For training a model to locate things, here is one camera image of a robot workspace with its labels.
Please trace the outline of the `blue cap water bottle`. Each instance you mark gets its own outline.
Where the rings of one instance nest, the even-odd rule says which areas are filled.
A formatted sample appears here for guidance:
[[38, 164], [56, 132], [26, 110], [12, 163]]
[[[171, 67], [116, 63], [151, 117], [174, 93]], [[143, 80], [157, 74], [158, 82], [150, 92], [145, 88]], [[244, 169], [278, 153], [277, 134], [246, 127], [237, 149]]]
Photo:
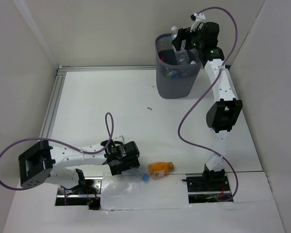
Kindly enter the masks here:
[[137, 168], [131, 168], [131, 169], [127, 170], [126, 172], [130, 175], [134, 175], [134, 176], [141, 178], [141, 180], [144, 182], [148, 182], [150, 179], [149, 174], [147, 174], [143, 170], [139, 170]]

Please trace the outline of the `orange juice bottle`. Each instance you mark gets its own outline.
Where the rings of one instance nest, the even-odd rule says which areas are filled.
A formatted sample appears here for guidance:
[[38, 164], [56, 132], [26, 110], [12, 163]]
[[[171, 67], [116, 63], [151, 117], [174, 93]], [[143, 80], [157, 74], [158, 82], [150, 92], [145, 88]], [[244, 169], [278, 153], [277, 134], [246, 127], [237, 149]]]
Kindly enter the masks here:
[[148, 165], [148, 172], [151, 178], [158, 179], [171, 173], [174, 170], [172, 162], [157, 162]]

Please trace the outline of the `green label water bottle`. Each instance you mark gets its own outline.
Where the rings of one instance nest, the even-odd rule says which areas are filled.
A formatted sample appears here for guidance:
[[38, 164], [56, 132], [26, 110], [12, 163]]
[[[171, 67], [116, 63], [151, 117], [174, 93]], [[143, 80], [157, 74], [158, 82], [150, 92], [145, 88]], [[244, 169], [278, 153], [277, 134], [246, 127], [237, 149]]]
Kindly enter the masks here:
[[[173, 36], [177, 35], [178, 28], [176, 26], [173, 26], [171, 28], [171, 32], [172, 32], [172, 35], [171, 35], [171, 40], [172, 40]], [[177, 61], [178, 65], [187, 65], [187, 64], [190, 64], [190, 62], [191, 62], [189, 55], [188, 55], [188, 52], [187, 52], [187, 50], [185, 50], [185, 45], [186, 45], [186, 42], [182, 41], [182, 46], [181, 46], [180, 51], [176, 51], [172, 45], [172, 48], [174, 50], [176, 61]]]

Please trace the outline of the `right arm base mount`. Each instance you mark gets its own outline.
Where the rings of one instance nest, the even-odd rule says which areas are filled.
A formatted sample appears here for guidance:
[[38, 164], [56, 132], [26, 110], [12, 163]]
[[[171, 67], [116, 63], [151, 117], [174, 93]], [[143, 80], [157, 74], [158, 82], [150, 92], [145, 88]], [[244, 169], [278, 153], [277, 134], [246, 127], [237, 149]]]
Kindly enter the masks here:
[[224, 169], [214, 172], [204, 166], [202, 174], [186, 176], [182, 181], [186, 183], [190, 204], [233, 201]]

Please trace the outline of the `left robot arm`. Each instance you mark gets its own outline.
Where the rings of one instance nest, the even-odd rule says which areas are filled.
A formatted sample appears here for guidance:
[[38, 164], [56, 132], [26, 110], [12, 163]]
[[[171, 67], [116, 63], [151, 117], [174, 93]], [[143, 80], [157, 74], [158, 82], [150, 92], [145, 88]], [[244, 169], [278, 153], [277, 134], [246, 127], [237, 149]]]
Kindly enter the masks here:
[[111, 175], [139, 168], [139, 149], [135, 142], [103, 141], [76, 150], [68, 146], [55, 147], [46, 140], [37, 142], [18, 157], [20, 186], [34, 188], [43, 183], [60, 185], [74, 193], [86, 188], [84, 173], [79, 166], [108, 165]]

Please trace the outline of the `Aquafina blue label bottle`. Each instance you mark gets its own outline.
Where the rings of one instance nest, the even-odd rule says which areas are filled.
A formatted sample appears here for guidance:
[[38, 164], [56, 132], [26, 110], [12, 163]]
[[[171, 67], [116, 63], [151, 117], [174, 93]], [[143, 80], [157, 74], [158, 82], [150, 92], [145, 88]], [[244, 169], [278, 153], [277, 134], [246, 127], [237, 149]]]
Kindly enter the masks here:
[[183, 78], [184, 72], [181, 70], [172, 70], [168, 73], [170, 79], [181, 79]]

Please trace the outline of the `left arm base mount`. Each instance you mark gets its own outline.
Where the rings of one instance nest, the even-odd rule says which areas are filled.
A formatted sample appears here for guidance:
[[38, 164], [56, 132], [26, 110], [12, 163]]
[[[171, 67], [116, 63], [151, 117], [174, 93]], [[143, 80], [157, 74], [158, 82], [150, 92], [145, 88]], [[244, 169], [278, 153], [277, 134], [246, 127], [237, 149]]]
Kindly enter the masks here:
[[85, 186], [72, 190], [58, 186], [55, 206], [86, 206], [100, 210], [102, 176], [85, 177]]

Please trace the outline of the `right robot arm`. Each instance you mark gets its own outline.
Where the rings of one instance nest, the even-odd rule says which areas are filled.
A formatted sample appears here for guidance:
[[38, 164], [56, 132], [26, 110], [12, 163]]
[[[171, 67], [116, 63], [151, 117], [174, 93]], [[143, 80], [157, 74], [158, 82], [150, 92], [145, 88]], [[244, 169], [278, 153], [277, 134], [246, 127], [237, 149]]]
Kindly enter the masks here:
[[216, 136], [216, 146], [202, 173], [206, 190], [224, 180], [226, 139], [243, 107], [230, 88], [225, 57], [218, 47], [219, 31], [218, 23], [200, 22], [195, 28], [174, 27], [155, 40], [156, 85], [162, 98], [188, 96], [202, 67], [209, 77], [214, 103], [206, 113], [206, 124]]

